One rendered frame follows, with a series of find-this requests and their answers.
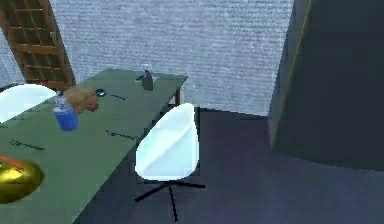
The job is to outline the white shell chair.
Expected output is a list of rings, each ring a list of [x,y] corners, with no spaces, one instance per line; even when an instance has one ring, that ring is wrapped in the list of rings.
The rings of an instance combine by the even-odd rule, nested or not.
[[[4,90],[0,93],[0,123],[15,118],[55,95],[55,91],[38,84],[22,84]]]
[[[183,181],[196,170],[199,162],[194,105],[183,103],[169,110],[143,138],[135,155],[136,174],[146,181],[159,183],[158,187],[138,196],[135,201],[167,188],[174,220],[178,221],[172,187],[205,188],[204,184]]]

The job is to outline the blue spray bottle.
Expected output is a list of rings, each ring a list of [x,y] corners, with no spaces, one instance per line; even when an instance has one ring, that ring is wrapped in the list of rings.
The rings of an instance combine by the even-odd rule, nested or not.
[[[54,98],[56,106],[53,108],[53,114],[63,131],[73,131],[78,125],[78,117],[73,106],[67,101],[62,91],[58,91]]]

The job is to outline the golden bowl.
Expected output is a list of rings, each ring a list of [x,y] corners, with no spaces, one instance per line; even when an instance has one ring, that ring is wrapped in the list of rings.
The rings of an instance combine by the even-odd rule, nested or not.
[[[0,204],[21,200],[42,184],[45,174],[38,164],[22,160],[21,165],[0,162]]]

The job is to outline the dark grey pepper shaker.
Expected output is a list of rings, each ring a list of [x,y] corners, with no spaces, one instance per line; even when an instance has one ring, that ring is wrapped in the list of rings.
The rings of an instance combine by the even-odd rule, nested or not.
[[[154,89],[154,82],[157,77],[153,76],[151,66],[149,64],[142,65],[143,72],[136,78],[142,85],[142,88],[146,91],[152,91]]]

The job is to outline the black knife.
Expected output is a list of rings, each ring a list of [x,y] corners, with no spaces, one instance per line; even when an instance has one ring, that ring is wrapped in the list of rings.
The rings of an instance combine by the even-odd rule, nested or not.
[[[125,135],[125,134],[122,134],[122,133],[112,132],[112,131],[107,130],[107,129],[105,129],[105,132],[109,136],[120,136],[120,137],[127,138],[127,139],[130,139],[130,140],[135,140],[135,139],[138,138],[137,136],[129,136],[129,135]]]

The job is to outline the black spoon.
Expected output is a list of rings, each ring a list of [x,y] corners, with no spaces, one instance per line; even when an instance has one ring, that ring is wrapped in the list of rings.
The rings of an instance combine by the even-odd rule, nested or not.
[[[104,89],[96,89],[95,90],[95,93],[98,97],[105,97],[105,96],[110,96],[110,97],[114,97],[114,98],[117,98],[117,99],[120,99],[120,100],[126,100],[124,97],[122,96],[118,96],[118,95],[115,95],[115,94],[111,94],[111,93],[108,93],[107,91],[105,91]]]

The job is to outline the green dining table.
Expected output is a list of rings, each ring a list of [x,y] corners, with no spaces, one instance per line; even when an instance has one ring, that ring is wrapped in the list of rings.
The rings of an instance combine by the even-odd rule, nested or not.
[[[82,84],[124,97],[105,96],[99,109],[79,115],[74,131],[60,129],[48,100],[0,124],[0,155],[37,163],[45,178],[24,199],[0,204],[0,224],[72,224],[141,136],[181,88],[182,75],[158,74],[146,91],[135,71],[106,69]],[[109,136],[105,129],[129,136]],[[43,147],[13,146],[11,139]]]

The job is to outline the tan bread loaf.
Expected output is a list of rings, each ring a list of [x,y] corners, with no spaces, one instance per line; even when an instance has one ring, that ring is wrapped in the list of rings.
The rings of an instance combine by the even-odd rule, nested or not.
[[[73,87],[64,92],[66,102],[71,104],[76,114],[81,114],[87,110],[94,112],[98,109],[98,96],[90,87]]]

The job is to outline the black fork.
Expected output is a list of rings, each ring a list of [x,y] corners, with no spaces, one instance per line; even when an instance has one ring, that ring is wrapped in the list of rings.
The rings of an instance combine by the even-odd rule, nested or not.
[[[38,151],[45,150],[43,147],[34,146],[34,145],[27,144],[27,143],[23,143],[21,141],[15,140],[15,139],[11,139],[8,143],[13,145],[13,146],[24,146],[24,147],[28,147],[28,148],[31,148],[31,149],[34,149],[34,150],[38,150]]]

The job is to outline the brown wooden lattice door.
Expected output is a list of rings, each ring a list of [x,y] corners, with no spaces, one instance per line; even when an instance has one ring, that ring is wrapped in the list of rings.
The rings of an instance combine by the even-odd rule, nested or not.
[[[0,0],[0,26],[28,84],[76,84],[50,0]]]

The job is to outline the orange pencil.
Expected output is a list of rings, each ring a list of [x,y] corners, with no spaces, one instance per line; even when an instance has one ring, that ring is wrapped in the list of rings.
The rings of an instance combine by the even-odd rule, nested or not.
[[[10,158],[10,157],[7,157],[7,156],[3,156],[3,155],[0,155],[0,161],[4,161],[12,166],[14,166],[15,168],[17,169],[24,169],[24,166],[22,163]]]

